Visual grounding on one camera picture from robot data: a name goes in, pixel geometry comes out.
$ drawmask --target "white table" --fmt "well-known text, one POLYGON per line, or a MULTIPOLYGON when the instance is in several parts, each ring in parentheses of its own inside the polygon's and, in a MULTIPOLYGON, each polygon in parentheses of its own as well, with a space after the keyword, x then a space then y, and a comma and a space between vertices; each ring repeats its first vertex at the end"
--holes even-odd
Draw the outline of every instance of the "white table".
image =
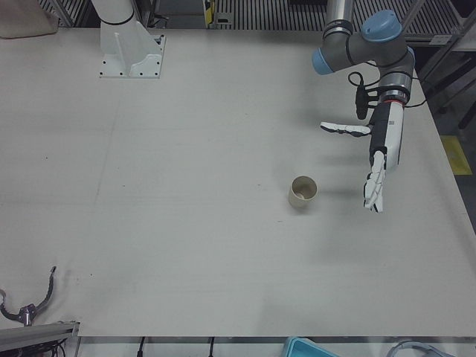
POLYGON ((36 323, 81 335, 476 335, 476 237, 427 106, 371 213, 369 139, 318 128, 357 122, 349 71, 312 70, 319 35, 165 35, 160 80, 99 79, 98 30, 0 42, 10 309, 57 265, 36 323), (297 212, 303 174, 320 193, 297 212))

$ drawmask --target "cable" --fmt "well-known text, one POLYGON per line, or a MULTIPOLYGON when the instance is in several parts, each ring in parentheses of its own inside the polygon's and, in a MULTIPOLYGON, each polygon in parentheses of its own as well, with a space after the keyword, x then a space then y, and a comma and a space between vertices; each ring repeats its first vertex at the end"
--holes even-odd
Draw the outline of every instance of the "cable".
MULTIPOLYGON (((420 79, 417 78, 417 77, 412 77, 411 79, 412 79, 412 80, 419 80, 421 83, 427 83, 427 84, 429 84, 429 86, 431 87, 431 90, 432 90, 432 91, 436 91, 436 90, 437 90, 437 89, 435 88, 435 86, 434 86, 432 83, 428 82, 427 80, 420 80, 420 79)), ((418 107, 418 106, 422 106, 422 105, 425 104, 427 101, 428 101, 428 98, 425 98, 425 100, 422 101, 421 103, 414 104, 414 105, 412 105, 412 106, 405 106, 405 108, 416 108, 416 107, 418 107)))
MULTIPOLYGON (((372 63, 369 63, 369 62, 366 62, 368 65, 372 65, 374 67, 376 67, 375 65, 373 65, 372 63)), ((347 76, 347 80, 349 81, 350 84, 352 84, 353 86, 357 87, 357 88, 361 88, 361 89, 365 89, 365 91, 367 93, 369 93, 370 91, 376 91, 378 89, 378 87, 375 87, 375 88, 371 88, 371 89, 366 89, 370 86, 373 86, 375 84, 377 84, 378 82, 380 82, 382 78, 380 77, 378 80, 376 80, 375 82, 372 82, 372 83, 368 83, 368 84, 365 84, 364 83, 364 76, 362 75, 361 72, 358 72, 358 71, 354 71, 354 72, 350 72, 349 75, 347 76), (357 75, 358 78, 360 79, 360 83, 356 83, 352 80, 352 76, 354 75, 357 75)), ((429 86, 431 87, 431 90, 432 91, 436 91, 436 88, 435 86, 428 82, 427 80, 420 80, 419 78, 417 77, 412 77, 411 78, 412 80, 419 80, 421 83, 427 83, 429 84, 429 86)), ((414 104, 414 105, 411 105, 411 106, 405 106, 405 108, 416 108, 418 106, 422 106, 423 104, 425 104, 426 102, 428 101, 427 98, 425 98, 424 101, 422 101, 421 103, 418 103, 418 104, 414 104)))
POLYGON ((215 344, 215 338, 212 337, 210 338, 210 353, 208 354, 208 357, 213 357, 213 345, 215 344))
POLYGON ((139 351, 137 351, 137 357, 142 357, 142 355, 144 354, 142 352, 142 348, 144 347, 144 341, 146 340, 145 336, 141 339, 141 345, 139 347, 139 351))
POLYGON ((2 357, 17 357, 17 356, 37 356, 50 352, 51 357, 58 356, 58 349, 61 349, 63 357, 66 356, 65 349, 62 344, 66 341, 63 339, 61 341, 50 341, 42 344, 34 344, 32 346, 26 346, 15 350, 4 351, 0 353, 2 357))
POLYGON ((381 78, 379 78, 378 80, 376 80, 375 82, 372 82, 372 83, 364 84, 364 76, 362 76, 362 73, 360 73, 359 71, 350 72, 349 75, 347 76, 347 80, 349 81, 350 84, 352 84, 355 87, 364 86, 364 88, 367 88, 367 87, 373 86, 374 84, 377 84, 378 82, 380 82, 380 79, 381 78), (355 82, 352 81, 351 77, 355 74, 358 75, 358 77, 360 78, 360 83, 355 83, 355 82))

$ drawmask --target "teal plastic bin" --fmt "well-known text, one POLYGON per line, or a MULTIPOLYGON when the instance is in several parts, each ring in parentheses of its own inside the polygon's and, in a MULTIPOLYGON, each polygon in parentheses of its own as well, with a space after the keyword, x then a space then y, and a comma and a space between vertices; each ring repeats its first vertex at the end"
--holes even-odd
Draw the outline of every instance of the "teal plastic bin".
POLYGON ((338 357, 320 348, 307 338, 289 337, 284 344, 281 357, 338 357))

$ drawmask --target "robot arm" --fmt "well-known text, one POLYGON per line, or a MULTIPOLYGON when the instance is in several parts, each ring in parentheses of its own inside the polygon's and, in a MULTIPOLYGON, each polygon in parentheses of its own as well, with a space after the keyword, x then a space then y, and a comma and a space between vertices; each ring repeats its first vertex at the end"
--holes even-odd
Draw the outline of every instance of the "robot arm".
MULTIPOLYGON (((403 109, 410 100, 414 69, 413 51, 406 45, 396 15, 383 10, 371 16, 360 33, 353 33, 353 0, 329 0, 324 43, 312 56, 319 74, 331 74, 369 60, 380 72, 376 99, 378 104, 367 126, 340 126, 322 123, 329 132, 353 136, 372 135, 370 141, 371 171, 364 185, 364 206, 376 212, 383 210, 383 182, 386 171, 399 163, 403 130, 403 109)), ((363 83, 358 87, 356 104, 359 119, 367 115, 368 101, 359 106, 359 95, 368 96, 363 83)))

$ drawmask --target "metal grating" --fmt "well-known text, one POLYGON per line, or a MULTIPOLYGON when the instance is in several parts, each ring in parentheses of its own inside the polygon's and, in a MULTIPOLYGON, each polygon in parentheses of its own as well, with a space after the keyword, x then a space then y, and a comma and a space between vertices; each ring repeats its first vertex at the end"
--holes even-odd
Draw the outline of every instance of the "metal grating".
MULTIPOLYGON (((56 13, 53 5, 50 3, 49 0, 38 0, 39 4, 41 5, 42 9, 44 11, 47 11, 49 13, 54 13, 59 17, 59 26, 65 27, 66 24, 61 21, 61 16, 56 13)), ((64 6, 66 12, 68 13, 69 17, 71 17, 71 20, 73 20, 74 24, 77 24, 80 20, 81 14, 84 10, 84 7, 86 5, 86 0, 60 0, 62 5, 64 6)))
MULTIPOLYGON (((384 9, 394 10, 400 20, 412 0, 356 0, 354 28, 358 30, 369 16, 384 9)), ((228 25, 222 30, 301 30, 322 31, 326 7, 323 5, 289 5, 288 0, 218 0, 217 18, 228 14, 228 25)), ((432 37, 435 34, 457 33, 459 22, 448 0, 426 0, 421 11, 407 29, 407 35, 432 37)))

